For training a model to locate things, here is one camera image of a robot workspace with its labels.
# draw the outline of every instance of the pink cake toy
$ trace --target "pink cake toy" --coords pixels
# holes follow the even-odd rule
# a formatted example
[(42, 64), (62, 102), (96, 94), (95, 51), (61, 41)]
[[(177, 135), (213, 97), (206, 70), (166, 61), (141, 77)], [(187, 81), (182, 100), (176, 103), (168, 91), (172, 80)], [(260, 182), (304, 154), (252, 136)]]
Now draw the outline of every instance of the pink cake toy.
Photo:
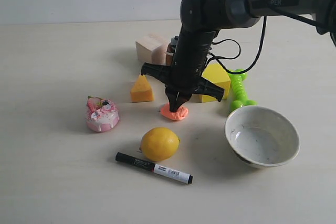
[(99, 97), (88, 97), (87, 126), (96, 132), (105, 132), (113, 129), (119, 122), (118, 108), (111, 100)]

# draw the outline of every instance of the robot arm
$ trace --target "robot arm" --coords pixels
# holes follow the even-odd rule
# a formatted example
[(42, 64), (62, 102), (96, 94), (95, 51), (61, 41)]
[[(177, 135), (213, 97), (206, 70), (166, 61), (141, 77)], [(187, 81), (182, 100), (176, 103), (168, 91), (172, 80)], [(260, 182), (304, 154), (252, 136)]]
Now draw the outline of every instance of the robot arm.
[(182, 27), (170, 66), (145, 63), (141, 74), (162, 81), (170, 111), (176, 112), (192, 94), (222, 100), (224, 90), (202, 78), (207, 55), (222, 29), (247, 28), (263, 16), (310, 14), (319, 34), (335, 41), (336, 0), (182, 0)]

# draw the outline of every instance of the barcode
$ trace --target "barcode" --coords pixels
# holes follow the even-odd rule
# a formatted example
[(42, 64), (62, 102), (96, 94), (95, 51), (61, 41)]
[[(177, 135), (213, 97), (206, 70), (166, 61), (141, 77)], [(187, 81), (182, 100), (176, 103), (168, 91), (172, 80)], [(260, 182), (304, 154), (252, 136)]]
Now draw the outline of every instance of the barcode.
[(175, 176), (178, 176), (180, 174), (180, 172), (176, 171), (176, 170), (169, 170), (170, 174), (173, 174)]

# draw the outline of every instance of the yellow cheese toy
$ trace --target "yellow cheese toy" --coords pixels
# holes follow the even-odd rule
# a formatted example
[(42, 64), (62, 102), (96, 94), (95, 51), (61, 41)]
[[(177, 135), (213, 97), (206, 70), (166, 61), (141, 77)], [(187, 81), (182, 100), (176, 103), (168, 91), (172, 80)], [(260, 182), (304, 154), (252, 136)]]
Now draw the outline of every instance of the yellow cheese toy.
[[(223, 88), (224, 89), (223, 100), (227, 99), (229, 95), (231, 79), (220, 64), (218, 63), (209, 64), (204, 70), (202, 77), (212, 82), (213, 84)], [(201, 102), (217, 101), (216, 98), (203, 94), (200, 94), (199, 98)]]
[(140, 75), (131, 90), (132, 102), (154, 101), (154, 94), (146, 76)]

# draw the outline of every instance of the bowl rim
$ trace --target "bowl rim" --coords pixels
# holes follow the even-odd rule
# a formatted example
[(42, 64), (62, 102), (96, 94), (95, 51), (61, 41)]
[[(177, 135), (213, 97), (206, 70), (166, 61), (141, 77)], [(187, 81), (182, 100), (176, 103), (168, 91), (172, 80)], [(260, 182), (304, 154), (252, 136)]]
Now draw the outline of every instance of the bowl rim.
[[(241, 110), (246, 110), (246, 111), (249, 111), (251, 109), (262, 109), (262, 110), (268, 110), (270, 112), (272, 112), (273, 114), (279, 116), (280, 118), (282, 118), (284, 121), (286, 121), (289, 126), (292, 127), (292, 129), (294, 130), (295, 132), (295, 136), (297, 138), (297, 146), (296, 146), (296, 151), (295, 153), (287, 160), (283, 161), (283, 162), (280, 162), (280, 163), (275, 163), (275, 164), (267, 164), (267, 163), (262, 163), (262, 162), (258, 162), (258, 161), (255, 161), (255, 160), (252, 160), (250, 159), (249, 157), (246, 157), (245, 155), (242, 155), (238, 150), (237, 148), (232, 144), (232, 141), (231, 141), (231, 138), (229, 136), (229, 133), (228, 133), (228, 122), (231, 120), (231, 118), (237, 113), (237, 111), (241, 111)], [(301, 143), (300, 143), (300, 138), (299, 138), (299, 134), (297, 132), (297, 130), (295, 129), (294, 125), (285, 117), (283, 116), (282, 114), (280, 114), (279, 112), (275, 111), (275, 110), (272, 110), (272, 109), (269, 109), (267, 107), (264, 107), (264, 106), (260, 106), (260, 105), (247, 105), (247, 106), (244, 106), (244, 107), (241, 107), (241, 108), (238, 108), (236, 110), (234, 110), (233, 112), (231, 112), (229, 114), (229, 116), (227, 117), (226, 121), (225, 121), (225, 124), (224, 124), (224, 132), (225, 132), (225, 137), (226, 137), (226, 140), (228, 141), (229, 145), (231, 146), (231, 148), (237, 153), (237, 155), (241, 156), (242, 158), (244, 158), (245, 160), (253, 163), (253, 164), (256, 164), (256, 165), (260, 165), (260, 166), (267, 166), (267, 167), (275, 167), (275, 166), (281, 166), (281, 165), (286, 165), (288, 164), (289, 162), (291, 162), (293, 159), (295, 159), (297, 157), (297, 155), (299, 154), (299, 151), (300, 151), (300, 148), (301, 148)]]

